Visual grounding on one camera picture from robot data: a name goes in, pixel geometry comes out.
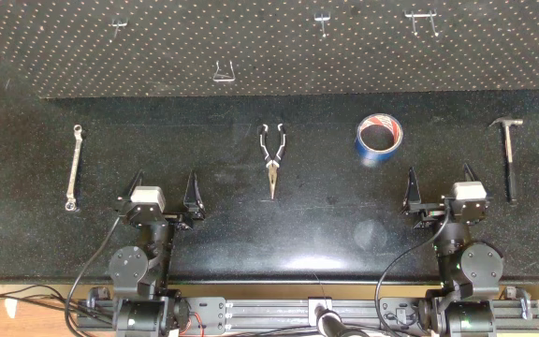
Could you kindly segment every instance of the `pliers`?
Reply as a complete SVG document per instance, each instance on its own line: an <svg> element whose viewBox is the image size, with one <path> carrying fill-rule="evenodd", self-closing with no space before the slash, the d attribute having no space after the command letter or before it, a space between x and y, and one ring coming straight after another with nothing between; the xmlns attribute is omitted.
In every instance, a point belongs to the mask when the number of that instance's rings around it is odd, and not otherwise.
<svg viewBox="0 0 539 337"><path fill-rule="evenodd" d="M268 168L269 175L269 192L271 193L271 199L273 200L273 195L276 190L276 180L278 180L278 168L280 167L280 161L284 156L284 150L286 149L286 131L282 124L278 125L278 131L280 131L280 148L276 155L271 158L268 147L266 146L266 136L268 135L268 126L263 125L261 128L261 133L259 134L259 144L261 145L261 153L264 156L266 161L266 168Z"/></svg>

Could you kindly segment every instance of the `pegboard hook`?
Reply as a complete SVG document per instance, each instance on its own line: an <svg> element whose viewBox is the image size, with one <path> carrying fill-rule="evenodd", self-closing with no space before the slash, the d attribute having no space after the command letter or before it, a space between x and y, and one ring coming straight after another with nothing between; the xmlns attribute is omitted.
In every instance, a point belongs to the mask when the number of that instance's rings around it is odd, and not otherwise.
<svg viewBox="0 0 539 337"><path fill-rule="evenodd" d="M315 20L322 23L322 34L323 37L326 37L326 27L324 26L324 22L329 20L329 13L328 15L324 13L317 13L315 14Z"/></svg>
<svg viewBox="0 0 539 337"><path fill-rule="evenodd" d="M109 39L109 42L113 42L113 40L118 36L118 30L120 30L120 27L126 27L127 25L128 19L126 19L125 22L122 22L121 19L112 19L111 26L116 27L116 29L113 31L113 37Z"/></svg>
<svg viewBox="0 0 539 337"><path fill-rule="evenodd" d="M216 82L227 82L227 81L234 81L236 79L236 75L234 75L234 68L232 67L232 61L230 60L230 70L232 71L232 77L229 75L222 75L218 74L220 72L220 61L215 62L215 74L213 74L213 81Z"/></svg>
<svg viewBox="0 0 539 337"><path fill-rule="evenodd" d="M434 32L434 36L438 37L439 33L436 31L436 24L434 23L434 17L437 16L436 9L430 10L428 14L415 14L413 11L411 13L404 12L404 17L411 20L413 24L413 34L417 36L417 31L415 29L415 18L430 18L431 30Z"/></svg>

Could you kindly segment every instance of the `pegboard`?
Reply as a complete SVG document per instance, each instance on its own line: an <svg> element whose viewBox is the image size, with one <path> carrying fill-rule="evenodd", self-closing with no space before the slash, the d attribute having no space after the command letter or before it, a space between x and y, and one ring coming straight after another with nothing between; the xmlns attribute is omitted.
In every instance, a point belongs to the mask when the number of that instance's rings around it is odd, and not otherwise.
<svg viewBox="0 0 539 337"><path fill-rule="evenodd" d="M539 0L0 1L0 52L41 97L539 89Z"/></svg>

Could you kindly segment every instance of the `hammer head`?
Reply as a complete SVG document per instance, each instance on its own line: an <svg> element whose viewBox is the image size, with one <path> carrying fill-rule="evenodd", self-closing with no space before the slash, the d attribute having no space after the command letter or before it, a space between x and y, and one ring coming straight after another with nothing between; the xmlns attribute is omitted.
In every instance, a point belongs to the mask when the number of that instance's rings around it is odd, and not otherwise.
<svg viewBox="0 0 539 337"><path fill-rule="evenodd" d="M510 126L510 125L522 125L523 124L523 120L519 120L519 119L513 119L511 118L510 116L504 116L504 117L501 117L501 118L497 118L494 122L492 122L492 124L490 124L489 126L493 126L497 123L500 123L503 125L503 127L507 127L507 126Z"/></svg>

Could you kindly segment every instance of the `hammer handle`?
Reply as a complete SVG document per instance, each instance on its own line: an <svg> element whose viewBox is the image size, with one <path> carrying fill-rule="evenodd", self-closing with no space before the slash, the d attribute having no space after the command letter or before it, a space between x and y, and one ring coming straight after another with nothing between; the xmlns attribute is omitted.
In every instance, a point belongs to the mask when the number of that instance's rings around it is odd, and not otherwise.
<svg viewBox="0 0 539 337"><path fill-rule="evenodd" d="M506 179L508 188L508 200L511 206L517 205L517 183L515 182L515 170L513 162L508 162L506 165Z"/></svg>

